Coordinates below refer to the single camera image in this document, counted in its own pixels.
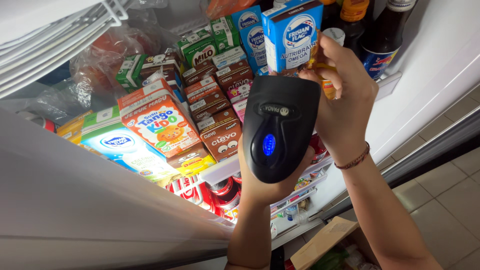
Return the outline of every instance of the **barcode scanner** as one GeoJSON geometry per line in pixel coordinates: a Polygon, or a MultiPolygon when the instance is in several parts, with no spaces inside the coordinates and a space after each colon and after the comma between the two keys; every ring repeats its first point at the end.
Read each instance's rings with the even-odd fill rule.
{"type": "Polygon", "coordinates": [[[314,81],[257,76],[243,121],[243,153],[264,183],[291,175],[307,151],[317,118],[320,85],[314,81]]]}

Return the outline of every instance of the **bracelet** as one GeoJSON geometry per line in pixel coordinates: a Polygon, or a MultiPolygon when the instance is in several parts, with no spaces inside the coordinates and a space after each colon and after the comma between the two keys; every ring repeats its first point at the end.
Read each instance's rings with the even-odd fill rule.
{"type": "Polygon", "coordinates": [[[362,163],[367,158],[368,154],[370,153],[370,145],[368,144],[368,142],[366,142],[366,143],[367,143],[367,148],[358,158],[356,158],[354,161],[352,161],[349,164],[347,164],[345,166],[342,166],[342,167],[339,167],[336,163],[334,163],[335,167],[337,167],[338,169],[341,169],[341,170],[346,170],[346,169],[353,168],[353,167],[359,165],[360,163],[362,163]]]}

